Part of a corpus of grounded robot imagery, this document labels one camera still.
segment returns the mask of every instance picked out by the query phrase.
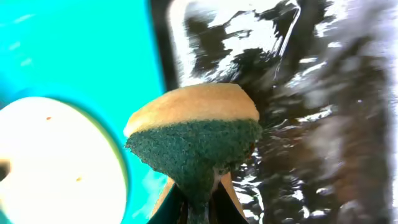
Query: yellow foam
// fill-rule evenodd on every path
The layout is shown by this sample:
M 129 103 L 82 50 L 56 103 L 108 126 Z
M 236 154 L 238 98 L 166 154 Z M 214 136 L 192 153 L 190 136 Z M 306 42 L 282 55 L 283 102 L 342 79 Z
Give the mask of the yellow foam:
M 170 91 L 151 101 L 129 119 L 124 135 L 168 124 L 206 119 L 254 119 L 259 113 L 237 84 L 206 83 Z

